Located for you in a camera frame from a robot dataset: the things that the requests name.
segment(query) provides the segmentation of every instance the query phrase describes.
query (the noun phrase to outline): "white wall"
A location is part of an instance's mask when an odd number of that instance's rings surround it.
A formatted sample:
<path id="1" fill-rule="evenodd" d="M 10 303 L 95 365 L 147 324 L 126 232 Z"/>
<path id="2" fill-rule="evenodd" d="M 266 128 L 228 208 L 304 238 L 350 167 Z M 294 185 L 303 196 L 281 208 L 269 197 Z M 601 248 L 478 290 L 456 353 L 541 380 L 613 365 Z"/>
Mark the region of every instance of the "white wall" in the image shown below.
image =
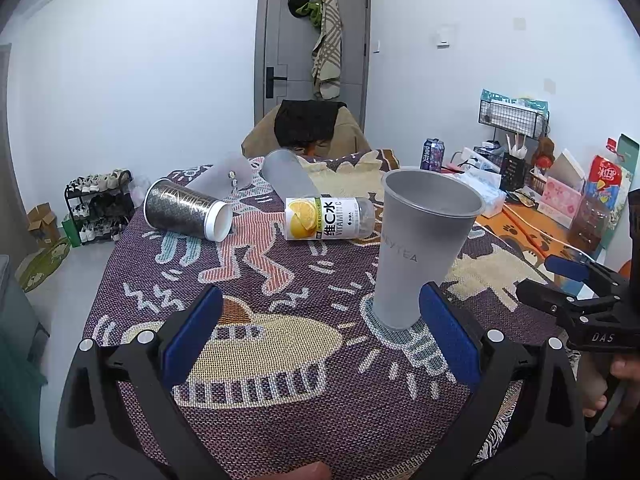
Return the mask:
<path id="1" fill-rule="evenodd" d="M 78 175 L 151 179 L 239 150 L 254 126 L 257 0 L 53 0 L 12 43 L 8 121 L 25 208 Z"/>
<path id="2" fill-rule="evenodd" d="M 514 30 L 514 18 L 526 30 Z M 451 30 L 451 47 L 434 35 Z M 493 129 L 482 88 L 548 100 L 556 153 L 588 168 L 607 137 L 640 139 L 640 38 L 617 0 L 372 0 L 367 137 L 417 164 L 427 137 L 449 155 Z M 556 83 L 556 94 L 544 80 Z"/>

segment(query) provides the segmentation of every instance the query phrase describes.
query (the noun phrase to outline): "lying bottle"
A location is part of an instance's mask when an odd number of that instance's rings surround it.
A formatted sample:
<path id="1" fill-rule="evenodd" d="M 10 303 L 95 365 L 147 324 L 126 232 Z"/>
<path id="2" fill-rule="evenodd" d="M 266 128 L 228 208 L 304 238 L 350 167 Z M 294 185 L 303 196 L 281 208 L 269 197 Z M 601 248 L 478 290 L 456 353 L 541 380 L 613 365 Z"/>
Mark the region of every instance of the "lying bottle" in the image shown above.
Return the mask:
<path id="1" fill-rule="evenodd" d="M 366 198 L 287 198 L 287 240 L 367 238 L 376 223 L 376 211 Z"/>

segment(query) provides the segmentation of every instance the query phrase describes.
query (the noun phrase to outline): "patterned blanket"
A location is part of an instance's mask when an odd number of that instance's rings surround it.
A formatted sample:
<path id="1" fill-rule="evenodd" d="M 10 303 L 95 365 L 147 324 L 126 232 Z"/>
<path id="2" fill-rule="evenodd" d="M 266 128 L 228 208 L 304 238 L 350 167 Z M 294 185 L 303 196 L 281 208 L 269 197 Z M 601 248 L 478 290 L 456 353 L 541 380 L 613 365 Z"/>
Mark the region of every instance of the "patterned blanket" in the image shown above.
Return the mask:
<path id="1" fill-rule="evenodd" d="M 339 479 L 409 475 L 468 396 L 428 327 L 392 332 L 372 315 L 383 172 L 388 150 L 304 162 L 321 192 L 368 196 L 378 223 L 366 240 L 287 242 L 284 206 L 252 159 L 253 184 L 228 199 L 231 234 L 219 244 L 157 232 L 138 211 L 117 243 L 84 333 L 103 345 L 158 329 L 217 283 L 225 309 L 176 403 L 233 478 L 323 460 Z M 207 166 L 175 171 L 186 184 Z M 507 244 L 476 226 L 442 288 L 485 328 L 540 343 L 554 320 L 518 303 L 515 285 L 543 281 Z M 495 449 L 510 417 L 514 384 L 481 451 Z M 122 394 L 145 452 L 164 460 L 132 388 Z"/>

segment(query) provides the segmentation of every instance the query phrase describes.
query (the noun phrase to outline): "door handle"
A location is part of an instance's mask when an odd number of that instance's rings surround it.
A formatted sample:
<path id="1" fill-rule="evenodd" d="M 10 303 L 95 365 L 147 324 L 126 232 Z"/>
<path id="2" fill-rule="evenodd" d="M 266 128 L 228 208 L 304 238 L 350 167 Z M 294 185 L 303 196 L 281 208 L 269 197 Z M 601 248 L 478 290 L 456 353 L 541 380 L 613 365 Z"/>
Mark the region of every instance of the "door handle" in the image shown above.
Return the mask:
<path id="1" fill-rule="evenodd" d="M 267 67 L 267 81 L 265 88 L 265 98 L 273 99 L 273 82 L 274 81 L 286 81 L 286 77 L 279 77 L 273 75 L 273 66 Z"/>

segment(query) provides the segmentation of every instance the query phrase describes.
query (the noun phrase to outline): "frosted plastic cup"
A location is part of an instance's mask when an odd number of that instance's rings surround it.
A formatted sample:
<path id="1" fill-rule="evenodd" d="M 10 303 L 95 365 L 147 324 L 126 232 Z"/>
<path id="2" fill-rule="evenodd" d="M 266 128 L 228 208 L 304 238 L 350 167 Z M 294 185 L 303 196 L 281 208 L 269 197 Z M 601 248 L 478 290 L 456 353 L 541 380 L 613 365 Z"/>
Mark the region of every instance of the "frosted plastic cup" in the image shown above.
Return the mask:
<path id="1" fill-rule="evenodd" d="M 467 184 L 432 171 L 389 171 L 382 184 L 385 209 L 373 313 L 389 328 L 405 330 L 420 319 L 420 288 L 443 282 L 484 200 Z"/>
<path id="2" fill-rule="evenodd" d="M 284 202 L 287 198 L 320 196 L 318 188 L 300 166 L 298 156 L 290 150 L 273 150 L 264 158 L 262 177 Z"/>
<path id="3" fill-rule="evenodd" d="M 254 170 L 242 155 L 229 154 L 187 184 L 188 189 L 224 200 L 251 184 Z"/>

